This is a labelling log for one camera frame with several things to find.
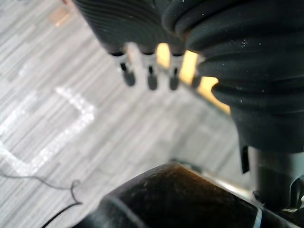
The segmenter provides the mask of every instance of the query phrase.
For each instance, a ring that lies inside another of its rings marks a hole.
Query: black cable
[[[80,202],[79,200],[76,199],[75,194],[74,194],[74,188],[80,184],[80,181],[78,181],[78,180],[74,180],[72,182],[72,184],[71,184],[71,187],[64,188],[64,187],[59,187],[59,186],[55,186],[55,185],[49,184],[44,179],[42,179],[41,177],[38,177],[38,176],[12,176],[12,175],[5,174],[1,170],[0,170],[0,176],[2,176],[4,178],[9,178],[9,179],[35,179],[35,180],[38,180],[41,183],[43,183],[43,184],[45,184],[48,187],[53,188],[53,189],[57,189],[57,190],[70,190],[71,196],[72,196],[72,198],[74,200],[74,203],[72,203],[72,204],[68,205],[67,207],[63,208],[62,210],[60,210],[57,214],[55,214],[52,218],[50,218],[41,228],[46,228],[59,215],[61,215],[63,212],[65,212],[66,210],[70,209],[71,207],[83,204],[82,202]]]

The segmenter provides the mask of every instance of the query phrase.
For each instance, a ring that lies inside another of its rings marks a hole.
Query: floor
[[[179,158],[248,187],[230,117],[190,89],[148,90],[137,49],[129,88],[72,9],[58,0],[0,2],[0,170],[75,189],[84,204],[49,225],[69,227],[110,190]],[[69,191],[0,177],[0,227],[39,228],[72,202]]]

